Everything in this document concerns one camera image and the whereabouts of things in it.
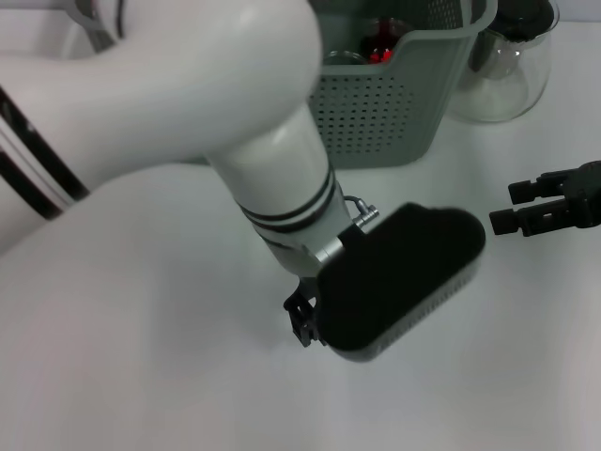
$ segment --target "metal bracket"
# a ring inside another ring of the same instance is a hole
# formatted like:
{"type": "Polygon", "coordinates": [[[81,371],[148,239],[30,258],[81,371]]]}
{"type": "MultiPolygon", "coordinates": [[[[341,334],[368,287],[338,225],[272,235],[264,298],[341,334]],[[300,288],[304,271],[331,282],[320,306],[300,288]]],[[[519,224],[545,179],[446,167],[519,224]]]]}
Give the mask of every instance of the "metal bracket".
{"type": "Polygon", "coordinates": [[[353,202],[360,213],[359,216],[353,218],[353,223],[355,223],[355,226],[358,228],[364,228],[377,217],[379,217],[378,209],[373,205],[368,206],[367,203],[365,203],[365,201],[359,197],[345,195],[345,201],[353,202]]]}

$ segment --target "black stripe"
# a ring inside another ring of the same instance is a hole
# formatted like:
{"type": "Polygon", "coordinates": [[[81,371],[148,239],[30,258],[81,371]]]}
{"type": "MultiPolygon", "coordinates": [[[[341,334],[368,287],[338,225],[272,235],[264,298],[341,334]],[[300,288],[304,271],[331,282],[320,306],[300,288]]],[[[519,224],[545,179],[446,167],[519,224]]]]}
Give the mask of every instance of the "black stripe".
{"type": "Polygon", "coordinates": [[[0,176],[42,218],[51,220],[61,213],[4,152],[0,152],[0,176]]]}
{"type": "Polygon", "coordinates": [[[321,196],[326,192],[326,189],[328,188],[328,185],[330,184],[331,177],[333,177],[333,169],[330,166],[328,175],[326,176],[326,180],[323,182],[323,185],[321,185],[321,188],[319,188],[319,191],[317,192],[317,194],[314,195],[311,198],[311,200],[309,200],[309,202],[304,204],[302,207],[300,207],[296,210],[293,210],[289,213],[269,216],[267,214],[253,213],[250,210],[246,210],[241,205],[240,205],[240,208],[242,209],[242,211],[244,211],[244,214],[246,214],[246,216],[251,216],[252,218],[255,218],[255,219],[258,219],[261,221],[285,221],[286,219],[292,219],[295,216],[299,216],[300,214],[305,213],[307,210],[309,210],[311,207],[313,207],[313,205],[315,205],[317,203],[317,201],[321,198],[321,196]]]}
{"type": "Polygon", "coordinates": [[[261,228],[264,228],[265,230],[271,230],[272,232],[278,232],[278,233],[298,232],[299,230],[303,230],[304,228],[307,228],[308,226],[315,223],[323,215],[323,213],[326,212],[326,210],[330,206],[331,200],[333,199],[335,192],[336,192],[336,183],[333,183],[331,186],[330,192],[328,193],[328,197],[326,198],[323,205],[321,207],[319,207],[317,210],[315,210],[313,213],[311,213],[309,216],[307,216],[306,218],[298,221],[297,223],[286,224],[286,225],[266,225],[266,224],[262,224],[262,223],[255,221],[251,217],[248,217],[248,216],[247,217],[248,217],[249,221],[251,223],[253,223],[255,226],[259,226],[261,228]]]}
{"type": "Polygon", "coordinates": [[[125,0],[119,0],[116,5],[116,33],[120,39],[125,38],[123,33],[123,13],[125,12],[125,0]]]}
{"type": "Polygon", "coordinates": [[[58,158],[44,138],[36,132],[2,87],[0,87],[0,117],[6,121],[25,147],[68,195],[75,200],[81,200],[89,194],[82,182],[58,158]]]}

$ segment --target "perforated basket wall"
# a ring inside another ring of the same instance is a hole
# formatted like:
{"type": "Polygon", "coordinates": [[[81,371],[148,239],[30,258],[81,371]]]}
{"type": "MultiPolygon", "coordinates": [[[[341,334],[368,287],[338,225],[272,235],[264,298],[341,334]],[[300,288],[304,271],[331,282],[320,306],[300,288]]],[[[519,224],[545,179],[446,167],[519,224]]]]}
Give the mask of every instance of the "perforated basket wall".
{"type": "Polygon", "coordinates": [[[496,0],[313,0],[312,5],[326,53],[358,53],[374,18],[394,17],[416,28],[399,41],[388,63],[323,68],[309,105],[334,166],[393,166],[423,156],[477,34],[494,19],[496,0]]]}

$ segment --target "glass jar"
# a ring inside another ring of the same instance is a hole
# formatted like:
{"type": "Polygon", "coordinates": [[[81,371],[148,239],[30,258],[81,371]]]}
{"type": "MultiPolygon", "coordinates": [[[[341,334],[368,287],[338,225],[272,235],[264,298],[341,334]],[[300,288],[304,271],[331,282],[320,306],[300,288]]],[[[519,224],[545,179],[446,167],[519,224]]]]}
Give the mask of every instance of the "glass jar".
{"type": "Polygon", "coordinates": [[[551,71],[550,33],[560,17],[554,1],[543,1],[552,8],[552,16],[547,11],[550,23],[543,33],[537,34],[542,28],[517,32],[493,23],[478,35],[468,68],[451,100],[452,116],[502,122],[524,115],[540,100],[551,71]]]}

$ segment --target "black lid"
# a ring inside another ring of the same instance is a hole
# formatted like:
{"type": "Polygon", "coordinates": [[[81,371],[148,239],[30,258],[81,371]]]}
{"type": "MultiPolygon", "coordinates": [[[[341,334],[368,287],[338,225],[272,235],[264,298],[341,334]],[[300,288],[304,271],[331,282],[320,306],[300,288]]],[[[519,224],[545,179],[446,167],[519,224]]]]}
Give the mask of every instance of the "black lid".
{"type": "Polygon", "coordinates": [[[345,252],[317,277],[316,327],[348,360],[376,357],[466,282],[485,231],[462,210],[407,204],[374,230],[339,238],[345,252]]]}
{"type": "Polygon", "coordinates": [[[497,17],[488,27],[514,42],[533,40],[555,21],[549,0],[499,0],[497,17]]]}

